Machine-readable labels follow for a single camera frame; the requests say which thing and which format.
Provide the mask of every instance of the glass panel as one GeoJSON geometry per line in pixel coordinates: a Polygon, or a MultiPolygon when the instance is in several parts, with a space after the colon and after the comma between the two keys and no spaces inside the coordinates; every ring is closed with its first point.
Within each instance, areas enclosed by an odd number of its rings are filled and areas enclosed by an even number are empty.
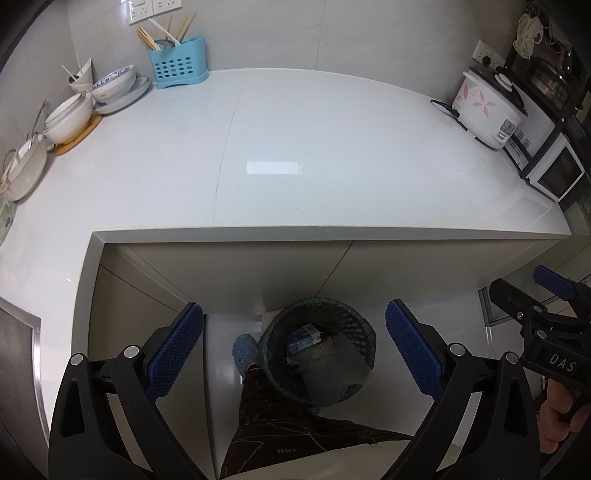
{"type": "Polygon", "coordinates": [[[540,178],[540,185],[561,198],[580,175],[579,165],[569,149],[563,148],[554,163],[540,178]]]}

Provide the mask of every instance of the blue utensil holder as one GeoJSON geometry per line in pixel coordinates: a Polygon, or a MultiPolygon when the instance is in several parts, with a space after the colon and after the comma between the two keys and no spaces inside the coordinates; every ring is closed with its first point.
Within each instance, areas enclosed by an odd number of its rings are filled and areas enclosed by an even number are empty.
{"type": "Polygon", "coordinates": [[[156,88],[195,85],[209,78],[205,38],[195,37],[177,47],[149,51],[156,88]]]}

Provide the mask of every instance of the rice cooker lid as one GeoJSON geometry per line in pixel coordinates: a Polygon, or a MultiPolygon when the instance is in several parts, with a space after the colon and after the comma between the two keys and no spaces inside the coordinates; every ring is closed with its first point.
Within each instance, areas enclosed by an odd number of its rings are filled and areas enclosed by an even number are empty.
{"type": "Polygon", "coordinates": [[[497,93],[501,94],[504,98],[509,100],[511,104],[515,106],[515,108],[527,116],[527,111],[525,110],[525,105],[521,96],[505,75],[498,73],[484,65],[470,67],[470,71],[477,77],[480,77],[482,80],[484,80],[487,85],[493,88],[497,93]]]}

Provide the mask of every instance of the green trash can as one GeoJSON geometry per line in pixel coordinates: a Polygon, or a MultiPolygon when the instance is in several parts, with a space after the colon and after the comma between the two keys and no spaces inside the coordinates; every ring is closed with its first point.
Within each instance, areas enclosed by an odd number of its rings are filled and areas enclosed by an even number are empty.
{"type": "MultiPolygon", "coordinates": [[[[287,362],[287,337],[311,323],[322,333],[343,333],[359,351],[368,366],[374,368],[375,332],[355,309],[332,299],[311,298],[295,302],[282,310],[259,340],[261,366],[273,386],[287,398],[308,407],[312,403],[296,367],[287,362]]],[[[356,394],[362,385],[350,385],[339,401],[356,394]]]]}

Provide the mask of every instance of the plate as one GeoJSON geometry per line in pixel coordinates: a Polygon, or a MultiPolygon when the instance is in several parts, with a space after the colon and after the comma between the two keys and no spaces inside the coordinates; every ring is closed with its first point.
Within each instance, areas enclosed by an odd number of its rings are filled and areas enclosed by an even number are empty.
{"type": "Polygon", "coordinates": [[[121,97],[119,100],[116,100],[113,103],[105,104],[96,102],[95,112],[100,113],[101,115],[106,115],[107,113],[115,113],[122,108],[131,105],[139,97],[141,97],[146,92],[146,90],[148,90],[151,83],[152,82],[148,77],[137,77],[133,87],[131,87],[131,91],[127,95],[121,97]]]}

